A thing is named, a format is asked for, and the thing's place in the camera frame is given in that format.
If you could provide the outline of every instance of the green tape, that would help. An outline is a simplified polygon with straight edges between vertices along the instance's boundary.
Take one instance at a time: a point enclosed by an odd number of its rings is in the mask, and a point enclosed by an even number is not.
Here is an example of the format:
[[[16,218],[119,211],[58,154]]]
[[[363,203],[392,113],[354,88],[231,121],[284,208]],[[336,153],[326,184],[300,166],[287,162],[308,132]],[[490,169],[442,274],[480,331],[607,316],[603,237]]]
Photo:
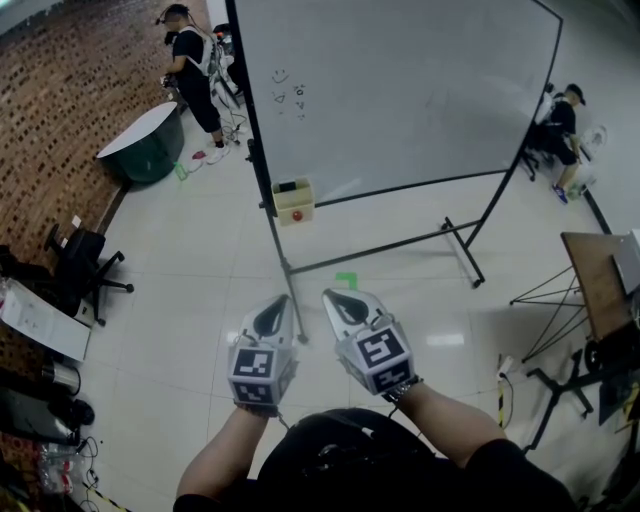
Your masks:
[[[336,274],[336,281],[347,281],[349,283],[349,290],[358,289],[358,274],[355,272],[338,272]]]

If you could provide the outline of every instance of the backpack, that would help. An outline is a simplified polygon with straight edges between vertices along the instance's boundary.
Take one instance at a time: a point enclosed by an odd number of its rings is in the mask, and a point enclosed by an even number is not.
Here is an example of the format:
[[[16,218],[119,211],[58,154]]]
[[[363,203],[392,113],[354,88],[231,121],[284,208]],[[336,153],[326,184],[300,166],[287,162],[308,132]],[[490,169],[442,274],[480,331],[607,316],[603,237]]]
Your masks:
[[[211,39],[211,37],[202,34],[202,32],[200,32],[195,27],[192,27],[191,25],[183,28],[180,33],[182,32],[194,32],[202,38],[202,42],[204,44],[202,49],[202,60],[200,62],[196,62],[188,55],[186,57],[195,67],[200,70],[200,72],[204,76],[209,76],[209,67],[211,65],[211,60],[213,59],[213,40]]]

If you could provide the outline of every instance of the sneaker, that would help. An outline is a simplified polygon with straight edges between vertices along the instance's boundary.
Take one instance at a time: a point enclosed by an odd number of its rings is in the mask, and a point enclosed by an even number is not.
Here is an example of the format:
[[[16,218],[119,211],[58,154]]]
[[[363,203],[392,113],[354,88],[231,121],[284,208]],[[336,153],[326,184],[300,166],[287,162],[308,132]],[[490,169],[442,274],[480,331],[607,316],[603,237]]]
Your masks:
[[[225,146],[223,148],[216,148],[214,152],[211,153],[211,156],[207,158],[207,163],[209,165],[218,163],[220,160],[222,160],[225,156],[229,154],[229,151],[231,151],[229,149],[229,146]]]
[[[560,199],[560,202],[562,204],[569,204],[567,195],[564,193],[564,189],[562,187],[559,187],[558,185],[552,185],[551,188],[556,193],[556,195],[558,196],[558,199]]]

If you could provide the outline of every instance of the wooden desk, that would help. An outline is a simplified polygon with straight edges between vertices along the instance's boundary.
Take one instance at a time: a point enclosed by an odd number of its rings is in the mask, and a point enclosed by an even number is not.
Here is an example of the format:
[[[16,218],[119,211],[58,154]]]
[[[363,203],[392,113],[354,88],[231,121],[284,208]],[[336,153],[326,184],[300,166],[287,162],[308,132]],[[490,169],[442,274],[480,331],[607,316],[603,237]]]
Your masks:
[[[580,283],[593,338],[602,341],[632,321],[630,300],[613,261],[622,237],[587,233],[560,237]]]

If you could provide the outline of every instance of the whiteboard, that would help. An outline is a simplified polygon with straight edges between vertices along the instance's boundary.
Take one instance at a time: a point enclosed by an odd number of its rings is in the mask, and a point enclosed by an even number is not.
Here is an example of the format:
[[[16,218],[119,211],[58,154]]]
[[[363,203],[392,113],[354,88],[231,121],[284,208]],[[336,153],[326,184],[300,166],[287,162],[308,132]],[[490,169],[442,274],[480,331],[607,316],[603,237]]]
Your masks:
[[[271,181],[316,202],[508,169],[562,23],[532,0],[233,3]]]

